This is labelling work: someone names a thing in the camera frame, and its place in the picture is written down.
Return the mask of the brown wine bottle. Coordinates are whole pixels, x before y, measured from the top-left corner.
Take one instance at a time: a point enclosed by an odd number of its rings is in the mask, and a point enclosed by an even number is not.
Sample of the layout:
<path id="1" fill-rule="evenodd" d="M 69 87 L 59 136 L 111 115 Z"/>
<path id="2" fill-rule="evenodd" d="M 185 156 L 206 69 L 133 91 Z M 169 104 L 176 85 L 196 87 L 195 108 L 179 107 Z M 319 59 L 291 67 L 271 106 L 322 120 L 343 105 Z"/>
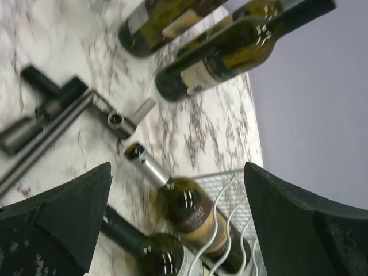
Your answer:
<path id="1" fill-rule="evenodd" d="M 249 264 L 248 241 L 233 224 L 227 223 L 222 211 L 214 208 L 213 201 L 197 182 L 172 176 L 140 143 L 129 145 L 124 155 L 157 189 L 159 210 L 187 244 L 199 250 L 213 238 L 204 256 L 216 263 L 228 250 L 228 257 L 220 266 L 228 274 L 238 272 L 242 264 Z"/>

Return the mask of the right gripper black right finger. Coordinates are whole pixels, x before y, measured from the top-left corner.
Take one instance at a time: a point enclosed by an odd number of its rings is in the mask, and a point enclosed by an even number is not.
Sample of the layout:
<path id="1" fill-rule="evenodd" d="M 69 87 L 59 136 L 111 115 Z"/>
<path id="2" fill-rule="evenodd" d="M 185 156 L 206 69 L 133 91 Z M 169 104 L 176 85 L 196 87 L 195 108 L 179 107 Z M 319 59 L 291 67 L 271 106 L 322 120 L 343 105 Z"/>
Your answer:
<path id="1" fill-rule="evenodd" d="M 367 211 L 246 162 L 244 183 L 268 275 L 367 275 Z"/>

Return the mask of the green wine bottle front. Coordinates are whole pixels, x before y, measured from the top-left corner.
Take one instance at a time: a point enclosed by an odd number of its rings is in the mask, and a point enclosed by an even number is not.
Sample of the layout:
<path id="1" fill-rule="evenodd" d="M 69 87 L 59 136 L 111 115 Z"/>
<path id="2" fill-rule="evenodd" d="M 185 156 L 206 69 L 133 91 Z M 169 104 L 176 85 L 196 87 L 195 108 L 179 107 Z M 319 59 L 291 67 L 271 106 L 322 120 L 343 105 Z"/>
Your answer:
<path id="1" fill-rule="evenodd" d="M 121 217 L 115 209 L 106 207 L 101 232 L 131 254 L 143 275 L 196 275 L 209 274 L 201 260 L 175 236 L 155 233 L 146 236 Z"/>

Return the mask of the green wine bottle black neck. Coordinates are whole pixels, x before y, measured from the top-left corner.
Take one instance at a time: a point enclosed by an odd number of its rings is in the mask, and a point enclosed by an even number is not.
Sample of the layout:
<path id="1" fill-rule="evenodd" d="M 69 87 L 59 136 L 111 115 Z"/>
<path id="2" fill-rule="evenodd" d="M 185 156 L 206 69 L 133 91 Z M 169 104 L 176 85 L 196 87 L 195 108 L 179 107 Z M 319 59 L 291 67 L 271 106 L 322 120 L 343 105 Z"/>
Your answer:
<path id="1" fill-rule="evenodd" d="M 205 32 L 201 33 L 192 41 L 186 43 L 179 50 L 175 52 L 176 57 L 180 57 L 187 51 L 195 48 L 200 45 L 202 42 L 208 40 L 211 36 L 215 35 L 219 31 L 229 27 L 236 20 L 239 20 L 246 16 L 261 16 L 267 20 L 271 20 L 273 17 L 279 15 L 279 13 L 283 12 L 289 1 L 282 0 L 252 0 L 245 3 L 243 6 L 239 7 L 231 14 L 224 17 L 215 25 L 211 26 Z"/>

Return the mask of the green wine bottle silver neck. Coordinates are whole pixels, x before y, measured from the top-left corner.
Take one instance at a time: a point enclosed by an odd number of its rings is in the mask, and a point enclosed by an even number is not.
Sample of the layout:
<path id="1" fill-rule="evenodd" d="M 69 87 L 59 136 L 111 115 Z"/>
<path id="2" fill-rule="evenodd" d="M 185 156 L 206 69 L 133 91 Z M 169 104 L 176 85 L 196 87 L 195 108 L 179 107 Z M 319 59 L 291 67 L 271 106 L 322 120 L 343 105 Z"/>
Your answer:
<path id="1" fill-rule="evenodd" d="M 171 102 L 196 96 L 261 65 L 277 40 L 335 7 L 334 1 L 300 1 L 271 19 L 242 17 L 161 69 L 156 88 Z"/>

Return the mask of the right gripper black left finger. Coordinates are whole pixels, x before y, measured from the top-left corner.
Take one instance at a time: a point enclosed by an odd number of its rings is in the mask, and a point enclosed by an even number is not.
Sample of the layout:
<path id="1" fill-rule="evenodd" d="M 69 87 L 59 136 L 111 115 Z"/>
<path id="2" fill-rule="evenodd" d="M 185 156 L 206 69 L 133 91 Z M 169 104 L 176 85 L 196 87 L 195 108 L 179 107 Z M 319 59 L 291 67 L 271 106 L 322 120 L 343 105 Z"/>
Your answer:
<path id="1" fill-rule="evenodd" d="M 111 165 L 1 208 L 1 275 L 85 275 L 112 183 Z"/>

